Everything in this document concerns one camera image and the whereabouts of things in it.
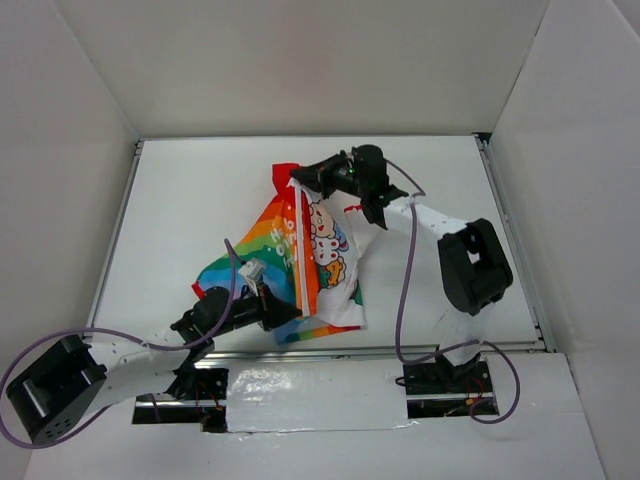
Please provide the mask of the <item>rainbow hooded kids jacket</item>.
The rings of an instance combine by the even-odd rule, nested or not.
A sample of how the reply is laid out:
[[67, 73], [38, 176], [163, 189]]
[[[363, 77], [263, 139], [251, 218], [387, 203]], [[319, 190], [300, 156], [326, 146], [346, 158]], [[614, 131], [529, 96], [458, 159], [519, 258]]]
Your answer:
[[275, 329], [279, 345], [366, 327], [353, 230], [319, 194], [293, 179], [296, 167], [272, 166], [276, 194], [234, 247], [242, 260], [264, 263], [263, 279], [273, 294], [302, 311]]

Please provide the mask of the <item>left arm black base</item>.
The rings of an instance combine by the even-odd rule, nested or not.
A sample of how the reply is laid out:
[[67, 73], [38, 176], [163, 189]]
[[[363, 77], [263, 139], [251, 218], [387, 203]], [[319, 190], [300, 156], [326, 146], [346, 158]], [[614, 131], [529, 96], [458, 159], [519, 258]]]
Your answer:
[[197, 423], [206, 433], [226, 433], [228, 380], [226, 368], [191, 368], [177, 375], [166, 393], [181, 404], [184, 423]]

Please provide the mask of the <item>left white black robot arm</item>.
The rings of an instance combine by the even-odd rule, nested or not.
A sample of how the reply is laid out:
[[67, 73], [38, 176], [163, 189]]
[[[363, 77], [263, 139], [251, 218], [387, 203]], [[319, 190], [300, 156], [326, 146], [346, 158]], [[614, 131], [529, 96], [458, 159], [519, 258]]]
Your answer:
[[52, 334], [28, 367], [2, 378], [28, 439], [6, 437], [26, 449], [49, 448], [129, 398], [164, 392], [185, 398], [196, 386], [196, 363], [214, 350], [216, 337], [253, 324], [269, 332], [301, 314], [267, 285], [239, 294], [213, 287], [153, 341], [106, 328]]

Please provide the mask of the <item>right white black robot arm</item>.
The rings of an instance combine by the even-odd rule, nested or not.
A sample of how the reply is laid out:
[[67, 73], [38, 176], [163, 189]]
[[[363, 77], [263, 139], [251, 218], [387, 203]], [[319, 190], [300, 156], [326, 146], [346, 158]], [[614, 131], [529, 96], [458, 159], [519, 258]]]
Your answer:
[[489, 220], [460, 220], [419, 203], [426, 194], [424, 189], [416, 187], [414, 193], [408, 193], [393, 185], [387, 171], [391, 164], [379, 147], [361, 145], [310, 166], [294, 168], [291, 176], [322, 199], [336, 192], [358, 198], [369, 224], [409, 236], [408, 263], [394, 333], [396, 355], [405, 365], [412, 362], [401, 347], [412, 262], [420, 238], [434, 247], [444, 294], [470, 322], [420, 360], [434, 362], [435, 379], [442, 389], [457, 391], [469, 380], [485, 344], [482, 313], [502, 300], [513, 283], [513, 273]]

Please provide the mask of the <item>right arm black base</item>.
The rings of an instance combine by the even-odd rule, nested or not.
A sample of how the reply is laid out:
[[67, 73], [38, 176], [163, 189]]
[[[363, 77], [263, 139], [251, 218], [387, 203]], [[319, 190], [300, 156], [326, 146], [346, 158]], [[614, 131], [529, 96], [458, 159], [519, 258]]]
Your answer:
[[448, 368], [443, 363], [405, 365], [399, 384], [409, 397], [428, 400], [488, 398], [494, 393], [485, 361], [471, 366]]

